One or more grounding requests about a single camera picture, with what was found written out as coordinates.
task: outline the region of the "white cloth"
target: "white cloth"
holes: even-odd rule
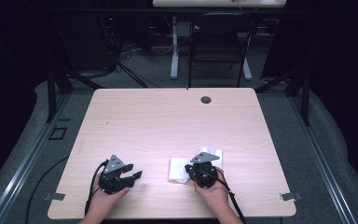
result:
[[[198,153],[200,152],[207,152],[215,156],[218,156],[220,159],[216,161],[211,161],[211,163],[213,166],[217,166],[223,169],[223,151],[221,149],[217,149],[213,147],[202,147]],[[188,159],[171,158],[168,179],[175,180],[176,182],[181,184],[187,182],[190,176],[188,176],[185,166],[191,163],[192,162]]]

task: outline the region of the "gray carpet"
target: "gray carpet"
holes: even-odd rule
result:
[[[270,40],[266,38],[255,37],[253,39],[248,53],[248,62],[254,79],[252,81],[243,81],[242,87],[257,88],[264,83],[260,80],[260,74],[269,50],[269,44]],[[149,80],[150,82],[146,83],[150,88],[184,88],[187,83],[186,55],[186,47],[182,47],[180,51],[179,77],[176,80],[170,79],[171,53],[159,55],[153,51],[135,50],[131,53],[129,59],[123,61],[123,64]],[[226,79],[231,81],[233,78],[233,85],[235,85],[237,69],[233,67],[231,72],[227,72]],[[206,83],[208,86],[214,86],[216,85],[213,83],[214,81],[218,84],[222,81],[214,78],[206,80],[202,76],[203,73],[205,71],[198,70],[196,74],[200,77],[197,80],[200,86]],[[140,88],[140,85],[129,78],[123,71],[116,71],[105,77],[94,78],[93,81],[107,88]],[[75,91],[68,99],[58,93],[59,99],[61,96],[62,100],[67,100],[67,103],[53,124],[53,126],[57,125],[58,128],[67,128],[65,136],[62,140],[47,139],[44,141],[32,172],[29,173],[2,223],[25,222],[27,204],[37,181],[54,163],[70,154],[92,95],[92,90],[89,87],[76,80],[72,80],[72,83]],[[342,223],[320,171],[315,164],[310,141],[301,125],[302,121],[297,118],[297,111],[291,105],[290,100],[282,93],[284,87],[284,84],[280,84],[269,92],[257,94],[289,188],[291,191],[300,192],[304,196],[304,199],[296,202],[296,214],[292,217],[284,218],[283,223]],[[38,93],[38,102],[33,116],[0,172],[0,198],[4,194],[11,178],[20,167],[24,157],[29,150],[34,148],[34,143],[37,141],[39,134],[46,128],[45,120],[48,117],[46,83],[42,83],[36,88],[36,91]],[[313,94],[310,97],[310,123],[310,128],[317,138],[358,223],[358,177],[346,160],[345,141],[340,134],[339,128],[323,104]],[[53,168],[36,189],[30,207],[29,223],[78,222],[78,220],[49,219],[47,216],[49,201],[43,200],[47,192],[54,192],[57,188],[65,163],[66,161],[63,161]],[[279,223],[278,218],[248,217],[246,220],[247,223],[251,224]],[[184,221],[154,220],[148,223],[182,222]],[[201,223],[203,221],[187,220],[187,222]],[[146,221],[116,221],[114,223],[146,223]]]

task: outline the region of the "hand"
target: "hand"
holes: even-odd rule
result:
[[[122,199],[130,191],[130,188],[124,188],[123,190],[115,194],[109,195],[103,192],[98,185],[100,176],[101,174],[98,174],[95,178],[92,190],[92,192],[95,193],[92,195],[88,213],[80,221],[80,223],[82,224],[101,223],[112,210],[113,205],[117,203],[120,199]]]
[[[224,172],[222,169],[216,167],[217,177],[226,184],[224,177]],[[194,190],[202,196],[202,198],[207,203],[208,207],[216,215],[222,224],[237,224],[242,223],[241,220],[237,217],[234,211],[231,209],[228,203],[228,191],[227,188],[216,181],[210,188],[203,189],[196,182],[193,182]]]

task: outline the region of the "light wood surface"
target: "light wood surface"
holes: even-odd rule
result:
[[[208,96],[209,104],[200,98]],[[168,180],[170,158],[193,158],[201,147],[223,150],[226,180],[246,217],[289,217],[293,202],[269,129],[252,89],[97,90],[89,104],[50,218],[82,218],[98,165],[116,154],[143,171],[109,218],[214,217],[190,181]]]
[[[153,0],[154,7],[284,7],[286,0]]]

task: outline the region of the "desk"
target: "desk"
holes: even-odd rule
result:
[[[209,104],[200,98],[208,96]],[[201,147],[223,150],[226,180],[246,217],[290,217],[293,202],[254,90],[245,88],[97,90],[57,187],[53,219],[82,218],[98,165],[116,154],[143,171],[108,218],[214,217],[191,181],[168,180],[170,158]]]
[[[153,0],[154,7],[237,7],[241,10],[243,7],[284,7],[286,0]],[[179,66],[179,53],[177,48],[177,21],[172,20],[172,64],[171,79],[177,79]],[[252,80],[248,60],[245,58],[243,65],[243,74],[245,80]]]

